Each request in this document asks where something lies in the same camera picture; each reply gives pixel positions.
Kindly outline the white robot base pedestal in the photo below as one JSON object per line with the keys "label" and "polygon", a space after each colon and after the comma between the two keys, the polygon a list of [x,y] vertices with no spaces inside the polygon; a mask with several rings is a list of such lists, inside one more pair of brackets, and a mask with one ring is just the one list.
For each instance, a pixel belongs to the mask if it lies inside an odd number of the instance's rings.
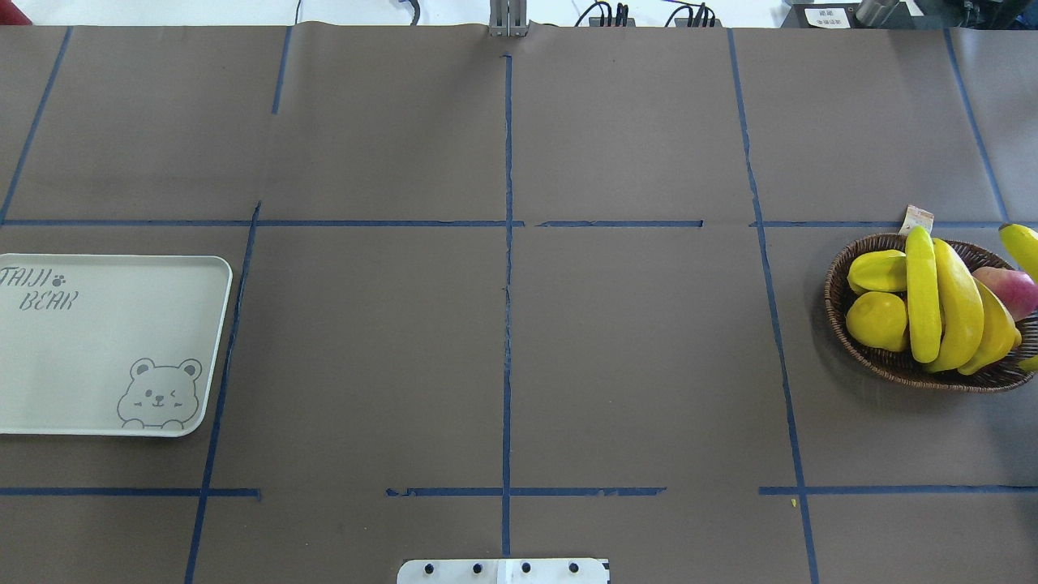
{"label": "white robot base pedestal", "polygon": [[589,557],[408,560],[397,583],[611,583],[611,568]]}

